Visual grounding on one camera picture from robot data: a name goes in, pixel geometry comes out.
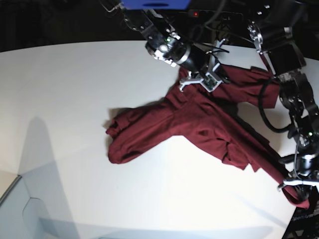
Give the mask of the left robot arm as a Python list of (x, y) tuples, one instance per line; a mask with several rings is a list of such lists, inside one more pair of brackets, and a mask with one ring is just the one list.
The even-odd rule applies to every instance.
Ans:
[(292, 163), (294, 169), (279, 187), (294, 188), (302, 200), (319, 184), (319, 108), (295, 36), (310, 24), (310, 14), (318, 6), (316, 0), (212, 0), (211, 15), (204, 23), (205, 28), (212, 29), (213, 23), (228, 10), (244, 15), (257, 52), (272, 73), (272, 81), (280, 85), (280, 101), (289, 111), (291, 121), (286, 127), (277, 128), (267, 119), (262, 105), (267, 83), (258, 96), (260, 115), (271, 131), (286, 132), (296, 142), (295, 153), (280, 159), (282, 164)]

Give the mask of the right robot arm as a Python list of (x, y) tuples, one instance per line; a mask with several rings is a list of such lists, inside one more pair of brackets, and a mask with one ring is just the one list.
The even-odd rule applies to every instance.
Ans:
[(219, 51), (223, 51), (221, 43), (210, 45), (189, 40), (154, 9), (127, 9), (120, 0), (111, 9), (104, 4), (102, 7), (108, 13), (121, 10), (126, 25), (143, 36), (145, 48), (154, 59), (187, 70), (187, 75), (179, 81), (180, 91), (186, 86), (199, 84), (211, 93), (222, 83), (230, 83), (216, 57)]

